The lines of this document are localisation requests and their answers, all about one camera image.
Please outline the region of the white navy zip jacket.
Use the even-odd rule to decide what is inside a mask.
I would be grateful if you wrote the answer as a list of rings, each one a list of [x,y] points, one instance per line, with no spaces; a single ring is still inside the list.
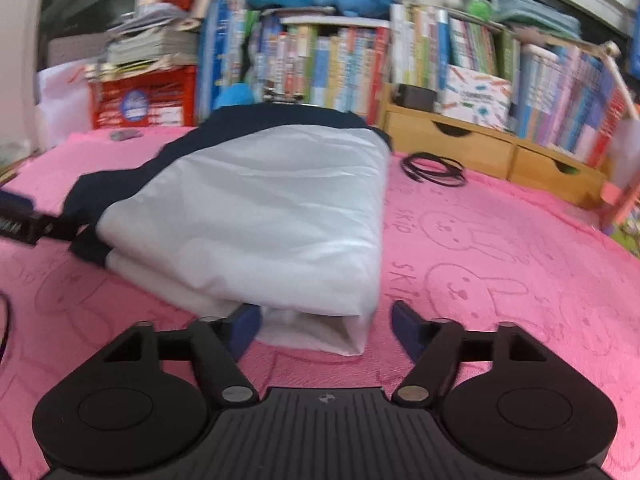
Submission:
[[[265,344],[358,356],[380,298],[392,144],[352,113],[215,110],[134,169],[80,177],[72,252],[201,316],[262,309]]]

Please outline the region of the pink bunny print blanket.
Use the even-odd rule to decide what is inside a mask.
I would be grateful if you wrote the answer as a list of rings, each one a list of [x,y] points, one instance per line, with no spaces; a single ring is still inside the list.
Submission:
[[[382,296],[360,356],[253,344],[242,359],[257,389],[393,390],[410,370],[390,331],[402,300],[424,318],[470,330],[523,326],[614,402],[618,429],[605,467],[639,474],[639,263],[585,211],[481,174],[441,188],[390,170]],[[17,479],[46,470],[32,436],[38,400],[127,327],[180,328],[190,315],[75,259],[62,244],[1,246],[12,328],[1,363],[1,459]]]

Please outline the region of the small grey flat object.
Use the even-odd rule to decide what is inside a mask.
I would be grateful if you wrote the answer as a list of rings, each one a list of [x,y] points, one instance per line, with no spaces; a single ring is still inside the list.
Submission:
[[[137,129],[120,129],[114,130],[110,133],[110,139],[113,142],[125,142],[127,140],[137,139],[142,137],[142,132]]]

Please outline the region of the red plastic crate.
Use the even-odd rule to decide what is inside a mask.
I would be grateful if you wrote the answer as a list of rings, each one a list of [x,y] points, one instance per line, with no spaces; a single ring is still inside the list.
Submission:
[[[195,83],[193,65],[117,80],[92,80],[89,103],[93,128],[194,126]]]

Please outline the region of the stack of papers and booklets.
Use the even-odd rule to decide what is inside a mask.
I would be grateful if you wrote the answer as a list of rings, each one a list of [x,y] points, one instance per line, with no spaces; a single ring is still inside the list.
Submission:
[[[106,32],[103,52],[85,65],[88,81],[114,81],[198,64],[198,22],[172,3],[150,3]]]

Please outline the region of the wooden drawer organizer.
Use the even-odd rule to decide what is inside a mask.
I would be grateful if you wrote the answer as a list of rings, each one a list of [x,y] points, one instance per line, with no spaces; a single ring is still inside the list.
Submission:
[[[398,106],[393,93],[394,87],[386,84],[378,125],[397,151],[450,157],[481,174],[549,192],[582,209],[600,206],[606,181],[602,171],[509,133]]]

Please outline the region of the blue plush ball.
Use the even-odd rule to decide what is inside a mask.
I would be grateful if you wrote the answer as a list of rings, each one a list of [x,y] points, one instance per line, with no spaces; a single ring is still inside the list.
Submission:
[[[224,88],[215,100],[213,110],[223,107],[254,104],[254,93],[245,82],[237,82],[228,88]]]

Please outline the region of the pink dollhouse toy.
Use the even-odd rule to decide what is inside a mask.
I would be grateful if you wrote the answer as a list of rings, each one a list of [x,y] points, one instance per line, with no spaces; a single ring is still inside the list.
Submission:
[[[601,191],[600,230],[639,257],[639,122],[623,119],[608,151],[612,171]]]

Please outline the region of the miniature bicycle model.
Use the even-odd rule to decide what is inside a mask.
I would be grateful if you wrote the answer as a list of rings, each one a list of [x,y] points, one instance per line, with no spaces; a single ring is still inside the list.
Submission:
[[[288,93],[278,91],[274,87],[265,87],[262,92],[262,100],[269,103],[297,105],[303,104],[304,96],[300,93]]]

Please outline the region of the black power adapter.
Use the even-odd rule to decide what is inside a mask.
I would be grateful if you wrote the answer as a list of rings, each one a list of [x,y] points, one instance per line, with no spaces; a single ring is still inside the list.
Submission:
[[[412,84],[398,84],[394,90],[392,101],[395,105],[434,113],[437,103],[437,92],[431,89],[413,86]]]

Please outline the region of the white label printer box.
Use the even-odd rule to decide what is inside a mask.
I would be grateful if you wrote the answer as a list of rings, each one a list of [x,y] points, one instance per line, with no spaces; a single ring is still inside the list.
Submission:
[[[439,92],[439,113],[462,122],[503,131],[511,98],[510,81],[448,65],[446,84]]]

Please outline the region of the row of upright books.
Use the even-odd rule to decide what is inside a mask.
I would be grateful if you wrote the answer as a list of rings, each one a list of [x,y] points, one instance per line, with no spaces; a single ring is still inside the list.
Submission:
[[[303,104],[376,122],[386,84],[437,92],[454,65],[510,81],[503,131],[583,164],[602,164],[627,107],[600,46],[532,26],[501,24],[490,0],[461,10],[394,3],[379,20],[326,12],[259,12],[214,0],[198,46],[194,113],[206,118],[224,88],[245,82],[300,93]]]

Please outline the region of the folded teal cloth stack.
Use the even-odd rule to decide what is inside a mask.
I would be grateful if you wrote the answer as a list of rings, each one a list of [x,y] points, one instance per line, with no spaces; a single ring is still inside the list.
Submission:
[[[490,0],[490,4],[495,22],[537,27],[572,39],[582,38],[582,25],[577,18],[536,0]]]

